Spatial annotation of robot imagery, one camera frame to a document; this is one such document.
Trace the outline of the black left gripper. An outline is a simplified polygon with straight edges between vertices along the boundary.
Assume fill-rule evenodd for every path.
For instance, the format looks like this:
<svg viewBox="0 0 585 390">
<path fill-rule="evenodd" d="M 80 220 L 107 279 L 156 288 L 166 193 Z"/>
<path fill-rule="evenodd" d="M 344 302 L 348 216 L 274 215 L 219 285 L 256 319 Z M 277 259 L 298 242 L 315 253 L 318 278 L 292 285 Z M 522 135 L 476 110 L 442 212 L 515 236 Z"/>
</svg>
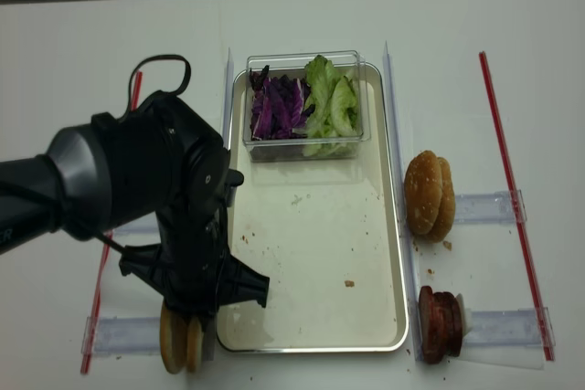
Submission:
<svg viewBox="0 0 585 390">
<path fill-rule="evenodd" d="M 207 317 L 223 304 L 267 306 L 270 278 L 229 255 L 229 192 L 243 183 L 229 159 L 218 134 L 176 140 L 157 161 L 161 246 L 123 249 L 122 275 L 136 276 L 172 310 Z"/>
</svg>

